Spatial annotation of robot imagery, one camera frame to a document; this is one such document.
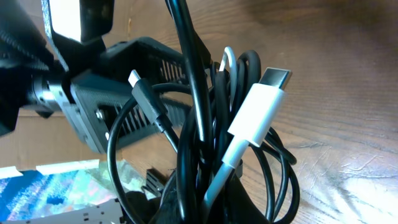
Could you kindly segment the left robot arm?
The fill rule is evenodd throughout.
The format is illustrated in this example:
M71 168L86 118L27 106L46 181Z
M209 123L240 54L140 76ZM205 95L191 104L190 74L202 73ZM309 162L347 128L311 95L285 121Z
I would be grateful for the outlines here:
M42 1L44 32L17 1L1 2L1 134L16 128L19 110L43 118L62 112L97 153L128 146L154 132L173 147L189 107L162 98L188 93L182 55L150 37L105 46L113 1Z

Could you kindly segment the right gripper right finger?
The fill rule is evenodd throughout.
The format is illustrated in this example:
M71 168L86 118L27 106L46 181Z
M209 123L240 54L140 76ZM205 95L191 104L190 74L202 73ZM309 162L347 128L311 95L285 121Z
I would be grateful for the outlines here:
M236 174L228 182L224 196L228 223L269 224L265 215L259 211L250 199Z

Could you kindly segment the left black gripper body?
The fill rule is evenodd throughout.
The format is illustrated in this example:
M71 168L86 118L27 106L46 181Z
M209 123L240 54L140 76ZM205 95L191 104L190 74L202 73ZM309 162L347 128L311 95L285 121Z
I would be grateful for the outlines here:
M50 92L80 140L95 153L105 154L109 116L109 80L91 70L66 80L52 80Z

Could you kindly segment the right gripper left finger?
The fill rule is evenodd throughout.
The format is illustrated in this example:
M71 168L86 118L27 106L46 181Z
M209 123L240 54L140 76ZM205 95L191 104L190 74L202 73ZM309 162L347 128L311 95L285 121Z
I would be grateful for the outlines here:
M150 224L199 223L195 179L192 174L172 174L166 181L150 217Z

